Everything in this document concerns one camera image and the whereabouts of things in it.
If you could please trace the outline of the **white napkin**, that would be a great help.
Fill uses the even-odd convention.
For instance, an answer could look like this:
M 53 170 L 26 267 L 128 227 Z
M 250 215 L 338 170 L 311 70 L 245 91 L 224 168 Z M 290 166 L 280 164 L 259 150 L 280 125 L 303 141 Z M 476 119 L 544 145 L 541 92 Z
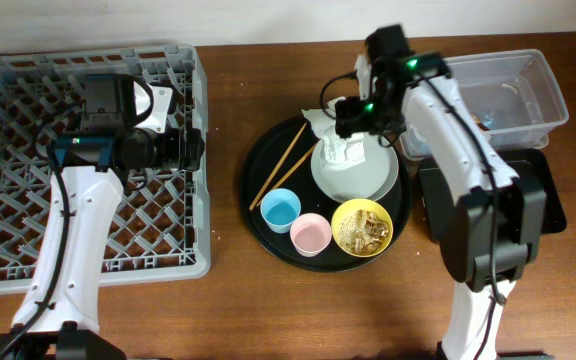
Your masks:
M 340 137 L 335 130 L 336 122 L 323 109 L 303 110 L 302 115 L 310 122 L 314 135 L 323 142 L 320 157 L 324 169 L 341 171 L 365 162 L 362 133 L 354 133 L 349 138 Z

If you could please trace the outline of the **yellow plastic bowl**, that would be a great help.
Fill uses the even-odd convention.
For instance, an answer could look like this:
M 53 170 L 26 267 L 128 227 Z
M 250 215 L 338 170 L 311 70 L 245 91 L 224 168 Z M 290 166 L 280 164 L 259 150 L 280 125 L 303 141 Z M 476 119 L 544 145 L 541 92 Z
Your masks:
M 342 249 L 338 243 L 337 237 L 338 237 L 340 223 L 341 223 L 342 219 L 347 214 L 352 214 L 357 210 L 367 210 L 367 211 L 375 212 L 377 214 L 377 216 L 379 218 L 381 218 L 383 221 L 387 222 L 389 224 L 389 227 L 390 227 L 390 236 L 386 240 L 385 244 L 376 253 L 374 253 L 371 256 L 353 255 L 349 252 L 346 252 L 344 249 Z M 393 240 L 393 236 L 394 236 L 394 225 L 393 225 L 393 222 L 392 222 L 392 219 L 391 219 L 389 213 L 386 211 L 386 209 L 383 206 L 381 206 L 380 204 L 378 204 L 375 201 L 368 200 L 368 199 L 352 199 L 352 200 L 346 201 L 343 204 L 341 204 L 335 210 L 335 212 L 332 216 L 331 228 L 332 228 L 333 239 L 336 242 L 336 244 L 341 248 L 341 250 L 344 251 L 345 253 L 351 255 L 351 256 L 358 257 L 358 258 L 370 258 L 370 257 L 374 257 L 374 256 L 381 254 L 391 244 L 391 242 Z

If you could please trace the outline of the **rice and food scraps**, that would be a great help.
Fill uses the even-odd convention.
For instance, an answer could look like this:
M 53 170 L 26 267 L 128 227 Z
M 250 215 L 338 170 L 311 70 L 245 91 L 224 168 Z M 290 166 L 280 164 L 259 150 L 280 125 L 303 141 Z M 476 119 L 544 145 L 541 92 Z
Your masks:
M 385 244 L 389 236 L 389 224 L 375 212 L 357 210 L 342 219 L 337 239 L 346 252 L 371 256 Z

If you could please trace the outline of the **pink plastic cup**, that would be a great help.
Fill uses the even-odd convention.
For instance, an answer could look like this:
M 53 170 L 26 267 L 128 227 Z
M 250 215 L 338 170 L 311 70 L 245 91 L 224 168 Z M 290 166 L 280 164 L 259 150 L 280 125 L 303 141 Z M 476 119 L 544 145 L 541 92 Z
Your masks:
M 298 254 L 304 257 L 314 257 L 330 244 L 332 228 L 323 216 L 306 213 L 294 221 L 289 235 Z

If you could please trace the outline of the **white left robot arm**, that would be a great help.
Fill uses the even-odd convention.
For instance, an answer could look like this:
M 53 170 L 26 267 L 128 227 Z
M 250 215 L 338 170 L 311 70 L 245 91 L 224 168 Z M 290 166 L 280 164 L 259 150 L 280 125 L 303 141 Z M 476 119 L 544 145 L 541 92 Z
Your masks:
M 178 96 L 169 84 L 95 74 L 85 79 L 81 112 L 64 105 L 51 114 L 70 121 L 39 154 L 51 170 L 49 217 L 31 287 L 0 333 L 0 359 L 125 358 L 99 334 L 105 247 L 131 173 L 200 167 L 200 130 L 167 123 Z

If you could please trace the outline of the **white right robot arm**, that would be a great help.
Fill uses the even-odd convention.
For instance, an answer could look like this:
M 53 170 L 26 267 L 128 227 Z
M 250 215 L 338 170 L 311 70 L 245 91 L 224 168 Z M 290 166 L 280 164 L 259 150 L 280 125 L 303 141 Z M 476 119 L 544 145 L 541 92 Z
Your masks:
M 442 56 L 415 53 L 401 25 L 368 35 L 349 75 L 359 93 L 336 103 L 336 133 L 349 138 L 418 131 L 451 194 L 453 210 L 438 241 L 455 286 L 437 357 L 498 358 L 496 337 L 507 298 L 538 254 L 543 186 L 500 157 Z

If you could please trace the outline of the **grey plastic dishwasher rack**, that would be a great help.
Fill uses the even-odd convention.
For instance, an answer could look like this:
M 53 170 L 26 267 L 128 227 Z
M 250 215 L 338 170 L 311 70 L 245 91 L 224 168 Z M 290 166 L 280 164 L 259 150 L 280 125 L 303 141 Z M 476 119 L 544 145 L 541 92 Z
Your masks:
M 178 97 L 167 122 L 206 135 L 207 76 L 190 45 L 0 55 L 0 295 L 30 288 L 47 225 L 50 169 L 31 148 L 36 127 L 76 104 L 89 74 L 166 83 Z M 132 175 L 110 227 L 101 284 L 196 279 L 210 269 L 210 197 L 204 170 Z

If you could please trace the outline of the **grey round plate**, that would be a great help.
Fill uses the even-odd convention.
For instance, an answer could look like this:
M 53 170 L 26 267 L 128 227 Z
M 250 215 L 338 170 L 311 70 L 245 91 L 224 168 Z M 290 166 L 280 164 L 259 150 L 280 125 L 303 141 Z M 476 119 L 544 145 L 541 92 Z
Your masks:
M 366 198 L 377 201 L 395 185 L 399 160 L 393 148 L 382 147 L 376 136 L 364 138 L 365 161 L 344 170 L 326 168 L 324 143 L 319 140 L 312 154 L 310 168 L 318 188 L 339 203 Z

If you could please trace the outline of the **right wooden chopstick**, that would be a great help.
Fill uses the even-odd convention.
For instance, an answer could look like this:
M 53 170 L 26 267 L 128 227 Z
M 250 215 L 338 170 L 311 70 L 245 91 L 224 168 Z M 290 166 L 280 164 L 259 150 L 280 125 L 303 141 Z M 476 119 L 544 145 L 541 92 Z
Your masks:
M 305 162 L 305 160 L 314 152 L 316 144 L 313 145 L 271 188 L 271 190 L 277 189 L 295 172 L 297 169 Z

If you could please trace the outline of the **wooden chopstick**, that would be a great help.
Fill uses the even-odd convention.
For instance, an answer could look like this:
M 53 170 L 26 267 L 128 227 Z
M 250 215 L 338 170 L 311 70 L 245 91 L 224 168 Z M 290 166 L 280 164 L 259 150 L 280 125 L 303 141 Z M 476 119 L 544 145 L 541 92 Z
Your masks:
M 297 169 L 305 162 L 305 160 L 314 152 L 316 144 L 313 145 L 271 188 L 271 190 L 277 189 L 295 172 Z
M 282 154 L 281 158 L 278 160 L 278 162 L 276 163 L 275 167 L 273 168 L 272 172 L 270 173 L 270 175 L 268 176 L 268 178 L 266 179 L 266 181 L 264 182 L 263 186 L 261 187 L 261 189 L 258 191 L 257 195 L 255 196 L 254 200 L 251 202 L 250 206 L 249 206 L 249 211 L 252 211 L 254 209 L 254 207 L 258 204 L 261 196 L 265 193 L 266 189 L 268 188 L 268 186 L 270 185 L 271 181 L 273 180 L 273 178 L 275 177 L 275 175 L 277 174 L 278 170 L 281 168 L 281 166 L 283 165 L 284 161 L 286 160 L 287 156 L 290 154 L 292 148 L 294 147 L 294 145 L 297 143 L 300 135 L 303 133 L 304 129 L 306 128 L 306 123 L 303 123 L 303 125 L 301 126 L 301 128 L 299 129 L 299 131 L 296 133 L 296 135 L 293 137 L 292 141 L 290 142 L 290 144 L 287 146 L 287 148 L 284 150 L 284 153 Z

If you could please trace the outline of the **left wooden chopstick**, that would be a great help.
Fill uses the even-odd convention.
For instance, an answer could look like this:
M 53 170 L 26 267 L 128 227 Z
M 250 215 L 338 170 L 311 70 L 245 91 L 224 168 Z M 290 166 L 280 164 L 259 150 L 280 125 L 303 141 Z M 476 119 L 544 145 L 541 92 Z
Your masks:
M 294 147 L 294 145 L 297 143 L 300 135 L 303 133 L 304 129 L 306 128 L 306 123 L 303 123 L 303 125 L 301 126 L 301 128 L 299 129 L 299 131 L 296 133 L 296 135 L 293 137 L 292 141 L 290 142 L 290 144 L 287 146 L 287 148 L 284 150 L 284 153 L 282 154 L 281 158 L 278 160 L 278 162 L 276 163 L 275 167 L 273 168 L 272 172 L 270 173 L 270 175 L 268 176 L 268 178 L 266 179 L 266 181 L 264 182 L 263 186 L 261 187 L 261 189 L 258 191 L 257 195 L 255 196 L 254 200 L 251 202 L 250 206 L 249 206 L 249 211 L 252 211 L 254 209 L 254 207 L 258 204 L 261 196 L 265 193 L 266 189 L 268 188 L 268 186 L 270 185 L 271 181 L 273 180 L 273 178 L 275 177 L 275 175 L 277 174 L 278 170 L 281 168 L 281 166 L 283 165 L 284 161 L 286 160 L 287 156 L 290 154 L 292 148 Z

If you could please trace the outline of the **black rectangular tray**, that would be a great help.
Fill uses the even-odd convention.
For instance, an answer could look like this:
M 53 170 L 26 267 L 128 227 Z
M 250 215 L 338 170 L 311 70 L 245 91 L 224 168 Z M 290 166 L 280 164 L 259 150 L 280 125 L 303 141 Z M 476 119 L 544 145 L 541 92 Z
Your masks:
M 543 187 L 546 205 L 541 234 L 563 232 L 567 220 L 545 155 L 538 149 L 501 151 L 499 155 L 522 179 L 535 180 Z M 454 209 L 449 186 L 432 158 L 419 163 L 417 174 L 431 239 L 438 244 Z

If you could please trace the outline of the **round black tray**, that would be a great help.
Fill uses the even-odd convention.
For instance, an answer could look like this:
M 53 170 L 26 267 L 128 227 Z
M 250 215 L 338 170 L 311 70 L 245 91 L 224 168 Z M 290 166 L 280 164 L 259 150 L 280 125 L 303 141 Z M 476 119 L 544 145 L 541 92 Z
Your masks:
M 239 202 L 259 243 L 286 263 L 339 272 L 377 259 L 404 230 L 409 171 L 395 149 L 364 141 L 366 159 L 341 172 L 324 167 L 323 143 L 301 115 L 263 134 L 244 161 Z

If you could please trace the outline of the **blue plastic cup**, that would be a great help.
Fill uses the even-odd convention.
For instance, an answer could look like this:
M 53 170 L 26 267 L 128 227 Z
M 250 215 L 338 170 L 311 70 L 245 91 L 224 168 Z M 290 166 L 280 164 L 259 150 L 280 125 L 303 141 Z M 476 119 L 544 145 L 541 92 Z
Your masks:
M 291 190 L 278 188 L 268 192 L 262 199 L 260 211 L 263 220 L 275 233 L 290 231 L 301 213 L 299 197 Z

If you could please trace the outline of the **clear plastic bin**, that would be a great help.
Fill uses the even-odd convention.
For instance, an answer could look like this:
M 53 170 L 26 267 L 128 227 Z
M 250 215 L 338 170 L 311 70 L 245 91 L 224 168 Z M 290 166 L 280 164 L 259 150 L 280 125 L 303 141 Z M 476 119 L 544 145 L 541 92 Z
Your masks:
M 463 100 L 497 151 L 543 148 L 569 112 L 543 53 L 524 49 L 445 60 Z

